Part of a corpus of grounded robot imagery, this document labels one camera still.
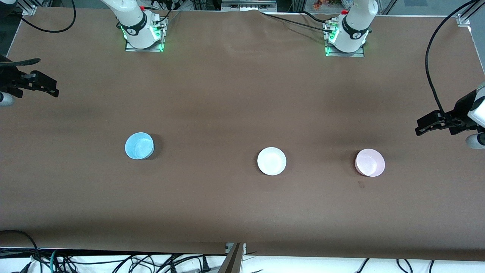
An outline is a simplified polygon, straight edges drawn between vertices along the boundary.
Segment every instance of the light blue bowl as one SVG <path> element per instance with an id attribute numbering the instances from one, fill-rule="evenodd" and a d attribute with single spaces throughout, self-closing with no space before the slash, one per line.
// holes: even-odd
<path id="1" fill-rule="evenodd" d="M 153 153 L 155 145 L 147 133 L 135 133 L 125 143 L 126 155 L 132 159 L 145 159 Z"/>

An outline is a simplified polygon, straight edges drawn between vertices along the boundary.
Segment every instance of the white floor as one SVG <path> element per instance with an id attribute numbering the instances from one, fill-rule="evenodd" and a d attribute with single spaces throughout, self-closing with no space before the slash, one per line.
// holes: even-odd
<path id="1" fill-rule="evenodd" d="M 77 262 L 100 262 L 123 260 L 128 256 L 83 256 L 75 257 Z M 153 256 L 155 263 L 163 263 L 169 255 Z M 210 256 L 207 258 L 209 267 L 218 267 L 224 261 L 223 256 Z M 29 258 L 0 259 L 0 273 L 19 272 L 28 262 Z M 277 256 L 245 256 L 242 263 L 242 273 L 355 273 L 364 259 L 361 258 L 311 258 L 311 257 L 277 257 Z M 429 260 L 409 260 L 414 273 L 429 273 Z M 126 273 L 130 262 L 124 264 L 118 273 Z M 78 273 L 110 273 L 118 263 L 100 265 L 77 265 Z M 408 270 L 406 263 L 401 265 Z M 199 262 L 194 259 L 176 267 L 177 273 L 186 273 L 199 268 Z M 39 263 L 32 263 L 29 273 L 37 273 Z M 435 261 L 432 273 L 483 273 L 485 262 L 466 261 Z M 137 266 L 133 273 L 150 273 L 148 268 Z M 394 259 L 370 259 L 362 273 L 402 273 Z"/>

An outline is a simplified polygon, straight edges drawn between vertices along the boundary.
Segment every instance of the brown table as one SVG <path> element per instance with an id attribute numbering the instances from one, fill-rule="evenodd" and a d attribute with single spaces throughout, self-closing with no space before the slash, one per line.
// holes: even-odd
<path id="1" fill-rule="evenodd" d="M 71 12 L 29 20 L 60 29 Z M 124 52 L 110 10 L 78 9 L 61 34 L 22 24 L 9 57 L 40 57 L 22 70 L 61 93 L 0 109 L 0 227 L 41 247 L 220 253 L 244 241 L 260 255 L 483 260 L 484 151 L 468 133 L 414 133 L 437 109 L 424 52 L 441 20 L 377 17 L 365 58 L 326 57 L 318 31 L 256 11 L 184 12 L 162 53 Z M 430 58 L 447 110 L 485 78 L 454 20 Z M 125 155 L 139 131 L 155 138 L 151 160 Z M 287 156 L 281 175 L 256 166 L 268 146 Z M 355 171 L 364 148 L 386 159 L 380 177 Z"/>

